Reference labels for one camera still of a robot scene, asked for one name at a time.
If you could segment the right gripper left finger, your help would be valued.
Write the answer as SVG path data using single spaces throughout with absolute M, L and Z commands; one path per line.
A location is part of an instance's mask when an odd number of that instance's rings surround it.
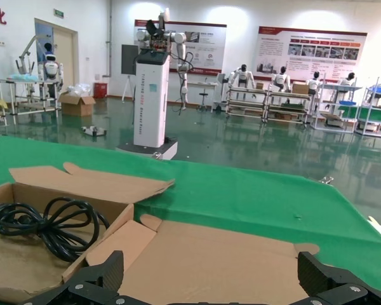
M 80 268 L 64 284 L 21 304 L 111 304 L 123 282 L 124 255 L 115 250 L 101 264 Z

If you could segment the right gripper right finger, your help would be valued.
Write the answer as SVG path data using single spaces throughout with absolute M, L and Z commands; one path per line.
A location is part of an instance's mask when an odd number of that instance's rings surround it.
M 308 295 L 297 304 L 381 305 L 381 291 L 349 270 L 327 266 L 309 252 L 298 254 L 298 280 Z

